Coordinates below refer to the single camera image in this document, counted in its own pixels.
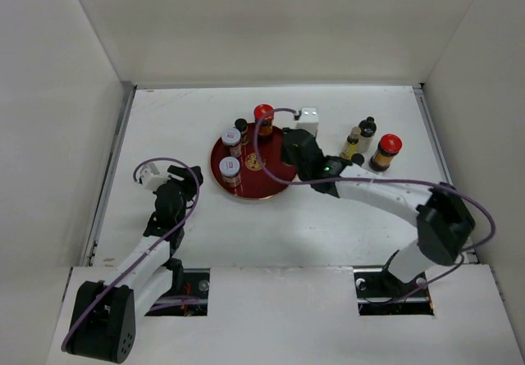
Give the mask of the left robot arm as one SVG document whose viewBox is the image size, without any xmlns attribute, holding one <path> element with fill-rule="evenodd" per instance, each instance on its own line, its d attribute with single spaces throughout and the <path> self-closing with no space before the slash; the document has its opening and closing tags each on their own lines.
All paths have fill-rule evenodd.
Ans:
<svg viewBox="0 0 525 365">
<path fill-rule="evenodd" d="M 152 192 L 154 211 L 133 252 L 100 281 L 77 290 L 69 331 L 61 350 L 84 358 L 123 363 L 135 343 L 136 324 L 163 295 L 172 299 L 184 289 L 180 263 L 173 257 L 184 237 L 186 220 L 199 200 L 203 174 L 173 158 L 165 175 L 156 159 L 140 163 L 135 182 Z"/>
</svg>

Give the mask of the white lid pink jar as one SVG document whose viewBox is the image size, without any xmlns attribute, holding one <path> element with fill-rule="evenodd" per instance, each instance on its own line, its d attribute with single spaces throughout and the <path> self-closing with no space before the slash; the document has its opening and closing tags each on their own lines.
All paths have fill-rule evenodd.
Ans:
<svg viewBox="0 0 525 365">
<path fill-rule="evenodd" d="M 219 172 L 223 185 L 234 189 L 241 185 L 240 161 L 236 157 L 224 157 L 219 162 Z"/>
</svg>

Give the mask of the white lid dark jar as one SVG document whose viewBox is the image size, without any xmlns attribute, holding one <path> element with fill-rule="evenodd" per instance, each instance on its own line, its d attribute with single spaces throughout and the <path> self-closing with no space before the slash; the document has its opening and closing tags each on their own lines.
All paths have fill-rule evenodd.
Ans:
<svg viewBox="0 0 525 365">
<path fill-rule="evenodd" d="M 222 132 L 221 141 L 232 157 L 240 157 L 242 154 L 241 133 L 236 128 L 229 128 Z"/>
</svg>

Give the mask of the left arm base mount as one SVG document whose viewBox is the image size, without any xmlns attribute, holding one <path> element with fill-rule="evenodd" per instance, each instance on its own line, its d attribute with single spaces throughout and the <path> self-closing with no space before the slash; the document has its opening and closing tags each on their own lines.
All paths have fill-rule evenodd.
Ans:
<svg viewBox="0 0 525 365">
<path fill-rule="evenodd" d="M 147 313 L 149 317 L 205 317 L 208 315 L 211 271 L 185 268 L 180 259 L 165 264 L 172 272 L 172 286 Z"/>
</svg>

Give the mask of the small black cap spice bottle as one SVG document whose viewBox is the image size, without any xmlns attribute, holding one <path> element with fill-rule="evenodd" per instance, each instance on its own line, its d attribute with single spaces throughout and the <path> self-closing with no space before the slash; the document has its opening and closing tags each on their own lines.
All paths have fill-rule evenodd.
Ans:
<svg viewBox="0 0 525 365">
<path fill-rule="evenodd" d="M 243 146 L 249 143 L 249 124 L 244 118 L 235 120 L 235 128 L 240 132 L 241 144 Z"/>
</svg>

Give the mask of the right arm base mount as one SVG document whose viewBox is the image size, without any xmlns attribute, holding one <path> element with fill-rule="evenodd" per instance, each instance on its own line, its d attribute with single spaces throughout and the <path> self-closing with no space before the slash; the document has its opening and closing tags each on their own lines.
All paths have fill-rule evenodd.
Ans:
<svg viewBox="0 0 525 365">
<path fill-rule="evenodd" d="M 360 316 L 433 316 L 425 272 L 404 283 L 381 266 L 355 267 L 354 287 Z"/>
</svg>

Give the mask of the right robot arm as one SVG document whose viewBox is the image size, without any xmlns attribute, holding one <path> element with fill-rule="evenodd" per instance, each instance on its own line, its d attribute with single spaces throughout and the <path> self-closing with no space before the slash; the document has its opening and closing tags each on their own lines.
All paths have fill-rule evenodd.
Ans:
<svg viewBox="0 0 525 365">
<path fill-rule="evenodd" d="M 318 193 L 365 203 L 416 228 L 417 238 L 391 255 L 382 268 L 380 283 L 389 295 L 402 294 L 431 267 L 453 265 L 475 228 L 453 186 L 383 182 L 356 163 L 324 155 L 306 130 L 283 130 L 281 160 Z"/>
</svg>

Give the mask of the red lid sauce jar back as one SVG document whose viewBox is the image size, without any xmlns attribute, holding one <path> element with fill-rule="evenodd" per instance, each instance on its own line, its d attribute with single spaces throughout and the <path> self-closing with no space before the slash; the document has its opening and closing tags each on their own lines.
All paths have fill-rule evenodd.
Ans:
<svg viewBox="0 0 525 365">
<path fill-rule="evenodd" d="M 255 131 L 259 142 L 268 142 L 272 137 L 274 121 L 272 110 L 273 106 L 266 103 L 257 105 L 253 110 L 255 125 L 259 125 L 258 130 Z"/>
</svg>

